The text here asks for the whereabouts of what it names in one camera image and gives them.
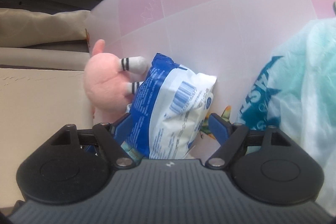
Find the pink plush pig toy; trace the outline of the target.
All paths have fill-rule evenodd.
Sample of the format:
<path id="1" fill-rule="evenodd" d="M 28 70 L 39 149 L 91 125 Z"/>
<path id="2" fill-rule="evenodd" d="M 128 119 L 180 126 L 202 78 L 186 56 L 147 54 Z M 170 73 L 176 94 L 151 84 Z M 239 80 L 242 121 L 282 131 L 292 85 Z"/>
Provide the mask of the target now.
<path id="1" fill-rule="evenodd" d="M 84 91 L 102 122 L 113 123 L 126 113 L 137 90 L 143 83 L 133 76 L 143 76 L 148 63 L 142 56 L 120 59 L 106 53 L 105 41 L 98 40 L 84 68 Z"/>

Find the beige sofa cushion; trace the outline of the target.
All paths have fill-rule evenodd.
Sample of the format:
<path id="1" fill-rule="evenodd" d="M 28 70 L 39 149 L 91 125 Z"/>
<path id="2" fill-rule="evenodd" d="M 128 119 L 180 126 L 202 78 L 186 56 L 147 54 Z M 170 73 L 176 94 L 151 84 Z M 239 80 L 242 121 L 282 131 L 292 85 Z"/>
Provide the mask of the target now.
<path id="1" fill-rule="evenodd" d="M 23 48 L 38 44 L 86 39 L 88 10 L 47 14 L 1 8 L 1 47 Z"/>

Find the translucent teal-print plastic bag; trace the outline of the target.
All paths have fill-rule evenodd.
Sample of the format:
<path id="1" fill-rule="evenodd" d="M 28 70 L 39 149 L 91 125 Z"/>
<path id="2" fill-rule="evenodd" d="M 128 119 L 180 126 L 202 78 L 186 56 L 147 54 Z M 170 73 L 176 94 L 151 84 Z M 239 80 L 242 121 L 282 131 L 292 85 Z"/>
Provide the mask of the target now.
<path id="1" fill-rule="evenodd" d="M 236 120 L 279 127 L 318 162 L 317 202 L 335 215 L 335 18 L 312 20 L 272 52 Z"/>

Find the blue white tissue pack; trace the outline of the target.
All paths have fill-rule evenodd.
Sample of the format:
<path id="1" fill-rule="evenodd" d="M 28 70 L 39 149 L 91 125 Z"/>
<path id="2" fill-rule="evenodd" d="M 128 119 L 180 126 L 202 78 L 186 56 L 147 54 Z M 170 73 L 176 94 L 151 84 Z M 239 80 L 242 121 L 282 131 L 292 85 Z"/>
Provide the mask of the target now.
<path id="1" fill-rule="evenodd" d="M 212 104 L 216 81 L 157 53 L 131 103 L 130 126 L 116 139 L 149 159 L 184 158 Z"/>

